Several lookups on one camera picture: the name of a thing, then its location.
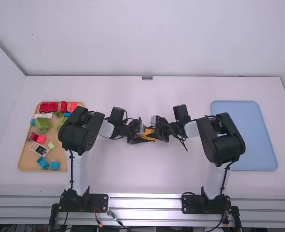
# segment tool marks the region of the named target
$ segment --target pink toy block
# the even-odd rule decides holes
[[[75,108],[77,107],[77,103],[76,102],[72,102],[71,104],[70,104],[70,109],[69,109],[69,112],[70,113],[72,113],[74,110],[75,110]]]
[[[46,137],[45,137],[45,136],[39,135],[39,136],[38,136],[38,139],[37,139],[37,143],[39,143],[39,144],[44,144],[44,143],[45,143],[45,140],[46,140]]]

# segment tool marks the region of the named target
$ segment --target metal rail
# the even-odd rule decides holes
[[[184,215],[177,194],[110,194],[109,208],[125,226],[212,227],[220,215]],[[243,227],[285,228],[285,199],[231,198],[240,209]],[[57,196],[0,196],[0,223],[47,224]],[[59,213],[57,224],[66,213]],[[106,214],[98,214],[104,225],[117,225]],[[94,213],[69,213],[67,224],[96,225]]]

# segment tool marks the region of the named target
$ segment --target red toy block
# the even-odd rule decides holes
[[[67,102],[61,101],[61,103],[60,103],[60,111],[61,111],[62,113],[67,112]]]
[[[69,112],[72,113],[75,110],[75,108],[77,107],[77,105],[78,105],[78,103],[72,102],[70,104]]]
[[[45,140],[46,140],[46,137],[45,137],[45,136],[39,135],[39,136],[38,136],[38,139],[37,139],[37,143],[39,143],[39,144],[44,144],[44,143],[45,143]]]
[[[51,102],[49,104],[48,111],[50,113],[55,113],[55,112],[57,112],[58,108],[59,108],[59,104],[57,102]]]
[[[45,114],[45,113],[48,113],[48,108],[49,108],[49,103],[47,102],[43,102],[40,104],[40,107],[39,107],[39,112],[41,114]]]
[[[39,135],[38,134],[35,134],[34,132],[30,133],[30,138],[29,140],[32,140],[32,141],[37,141]]]

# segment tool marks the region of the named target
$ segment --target building block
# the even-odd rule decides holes
[[[41,113],[41,114],[34,114],[34,119],[38,118],[38,117],[46,117],[51,119],[53,116],[52,113]]]
[[[31,124],[33,127],[35,127],[35,126],[36,126],[36,119],[35,119],[35,118],[32,118],[32,119],[30,120],[30,124]]]
[[[43,135],[39,135],[38,136],[37,143],[44,144],[45,141],[46,141],[46,137],[45,136],[43,136]]]
[[[67,102],[61,101],[61,103],[60,103],[60,111],[61,111],[62,113],[67,112]]]
[[[39,134],[46,134],[49,132],[49,129],[39,130]]]
[[[51,120],[48,118],[36,118],[36,127],[40,130],[46,130],[52,128]]]
[[[39,137],[38,134],[36,134],[36,133],[34,133],[34,132],[31,132],[31,133],[30,133],[30,136],[29,136],[29,138],[28,138],[28,140],[32,140],[32,141],[36,142],[37,139],[38,139],[38,137]]]
[[[67,117],[63,117],[63,118],[60,120],[60,122],[61,122],[62,124],[64,124],[67,119],[68,119]]]
[[[32,150],[33,152],[36,152],[37,154],[41,155],[41,156],[46,156],[50,149],[47,149],[46,147],[40,145],[39,143],[33,142],[30,145],[30,150]]]
[[[50,150],[54,148],[54,144],[52,142],[48,143],[47,146],[49,147]]]
[[[56,133],[59,133],[60,128],[62,127],[63,123],[60,123],[57,127],[56,127]]]
[[[77,106],[78,106],[78,103],[77,103],[77,102],[72,102],[72,103],[70,104],[69,112],[72,113],[72,112],[75,110],[75,108],[76,108]]]
[[[50,165],[49,162],[42,156],[37,159],[37,163],[41,166],[43,170],[47,169]]]
[[[49,108],[49,103],[43,102],[43,103],[40,104],[39,112],[41,114],[47,113],[48,112],[48,108]]]
[[[61,111],[57,111],[56,113],[54,113],[54,115],[55,115],[57,118],[63,117],[63,113],[62,113]]]
[[[59,108],[59,104],[57,102],[51,102],[49,104],[49,108],[48,108],[48,111],[50,113],[55,113]]]
[[[59,170],[60,169],[60,162],[52,162],[51,163],[51,169],[55,170],[55,171]]]

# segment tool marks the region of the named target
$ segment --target blue mat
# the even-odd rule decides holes
[[[274,171],[278,162],[259,105],[254,101],[214,101],[213,115],[228,112],[245,141],[245,153],[232,170]]]

